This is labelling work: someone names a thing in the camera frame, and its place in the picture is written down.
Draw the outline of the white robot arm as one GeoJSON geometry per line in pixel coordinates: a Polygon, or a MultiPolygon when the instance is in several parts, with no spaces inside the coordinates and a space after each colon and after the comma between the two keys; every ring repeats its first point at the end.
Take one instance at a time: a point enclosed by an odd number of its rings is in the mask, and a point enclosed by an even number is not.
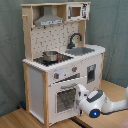
{"type": "Polygon", "coordinates": [[[128,87],[124,100],[112,102],[102,90],[90,92],[81,84],[76,86],[74,111],[79,115],[85,113],[90,118],[97,118],[100,114],[110,114],[125,109],[128,109],[128,87]]]}

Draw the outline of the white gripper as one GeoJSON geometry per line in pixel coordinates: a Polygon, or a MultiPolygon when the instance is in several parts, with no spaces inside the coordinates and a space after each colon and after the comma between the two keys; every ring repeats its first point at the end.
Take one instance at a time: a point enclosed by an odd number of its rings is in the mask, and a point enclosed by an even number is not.
{"type": "Polygon", "coordinates": [[[85,86],[82,84],[78,84],[76,86],[76,94],[75,94],[75,101],[79,103],[82,99],[86,98],[89,94],[89,91],[86,89],[85,86]]]}

